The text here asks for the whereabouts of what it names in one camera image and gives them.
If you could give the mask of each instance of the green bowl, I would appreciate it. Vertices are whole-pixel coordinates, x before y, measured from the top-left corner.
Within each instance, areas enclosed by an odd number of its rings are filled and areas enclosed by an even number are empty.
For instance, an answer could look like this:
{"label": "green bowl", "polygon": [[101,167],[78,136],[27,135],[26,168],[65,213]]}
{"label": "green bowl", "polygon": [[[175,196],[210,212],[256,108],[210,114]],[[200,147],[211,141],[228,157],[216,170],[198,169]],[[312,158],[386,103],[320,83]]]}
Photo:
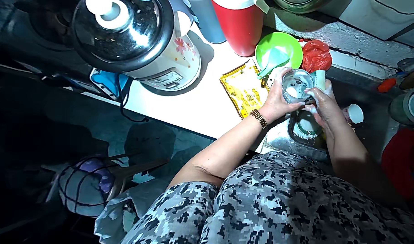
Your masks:
{"label": "green bowl", "polygon": [[300,68],[303,60],[303,51],[300,43],[296,38],[284,32],[274,32],[261,39],[255,48],[255,58],[261,70],[267,65],[269,52],[272,48],[277,48],[290,57],[290,61],[283,65],[283,67]]}

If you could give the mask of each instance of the sink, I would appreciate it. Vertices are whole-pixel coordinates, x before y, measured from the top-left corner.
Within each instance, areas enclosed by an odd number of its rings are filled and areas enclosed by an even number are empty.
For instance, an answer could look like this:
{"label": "sink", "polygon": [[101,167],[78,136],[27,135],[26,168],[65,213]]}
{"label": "sink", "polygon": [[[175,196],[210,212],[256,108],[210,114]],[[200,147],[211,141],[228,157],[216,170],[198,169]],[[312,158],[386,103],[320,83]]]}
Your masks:
{"label": "sink", "polygon": [[[340,108],[352,103],[362,108],[364,121],[353,127],[369,154],[376,162],[380,162],[384,147],[399,129],[399,123],[388,113],[389,103],[402,91],[392,89],[388,93],[379,93],[378,82],[335,67],[326,72],[326,77],[332,81]],[[296,117],[296,112],[291,113],[283,123],[272,128],[267,133],[264,146],[308,156],[317,161],[328,161],[327,146],[322,136],[306,140],[293,133]]]}

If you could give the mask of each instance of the hand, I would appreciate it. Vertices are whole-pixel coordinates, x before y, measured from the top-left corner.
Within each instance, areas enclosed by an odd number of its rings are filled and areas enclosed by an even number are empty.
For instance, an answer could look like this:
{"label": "hand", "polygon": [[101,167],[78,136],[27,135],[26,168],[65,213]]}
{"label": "hand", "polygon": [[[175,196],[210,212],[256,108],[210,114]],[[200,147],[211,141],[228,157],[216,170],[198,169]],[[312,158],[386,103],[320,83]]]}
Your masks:
{"label": "hand", "polygon": [[282,77],[290,71],[291,68],[281,69],[280,67],[277,67],[271,72],[269,79],[273,79],[273,84],[270,87],[267,100],[259,109],[260,114],[266,119],[267,124],[271,124],[288,112],[296,111],[305,106],[304,102],[289,104],[282,96]]}
{"label": "hand", "polygon": [[321,91],[318,87],[306,89],[305,92],[311,95],[316,105],[306,105],[303,110],[309,111],[315,118],[315,121],[324,129],[329,129],[332,123],[345,122],[344,115],[338,106],[332,90],[332,82],[326,80],[326,89]]}

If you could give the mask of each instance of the yellow package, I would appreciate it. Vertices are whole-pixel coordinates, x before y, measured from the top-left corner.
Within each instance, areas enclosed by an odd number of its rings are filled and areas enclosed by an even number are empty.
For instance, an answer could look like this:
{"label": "yellow package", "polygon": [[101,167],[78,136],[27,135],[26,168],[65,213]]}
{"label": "yellow package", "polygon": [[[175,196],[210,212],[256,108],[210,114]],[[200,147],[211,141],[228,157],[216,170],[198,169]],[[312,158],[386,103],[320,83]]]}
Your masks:
{"label": "yellow package", "polygon": [[267,99],[269,88],[264,79],[259,80],[259,70],[250,59],[245,64],[224,74],[220,82],[231,98],[242,119],[254,109],[259,109]]}

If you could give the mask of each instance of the green spoon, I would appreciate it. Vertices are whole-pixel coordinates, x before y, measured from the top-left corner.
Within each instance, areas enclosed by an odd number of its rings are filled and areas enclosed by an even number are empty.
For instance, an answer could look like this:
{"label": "green spoon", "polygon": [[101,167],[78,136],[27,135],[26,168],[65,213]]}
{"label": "green spoon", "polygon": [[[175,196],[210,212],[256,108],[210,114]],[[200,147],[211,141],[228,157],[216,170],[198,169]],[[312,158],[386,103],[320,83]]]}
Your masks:
{"label": "green spoon", "polygon": [[272,69],[278,66],[285,65],[286,63],[288,63],[289,60],[290,60],[290,57],[286,53],[280,51],[277,48],[270,49],[269,62],[267,63],[263,71],[257,74],[258,79],[261,80],[270,71],[272,71]]}

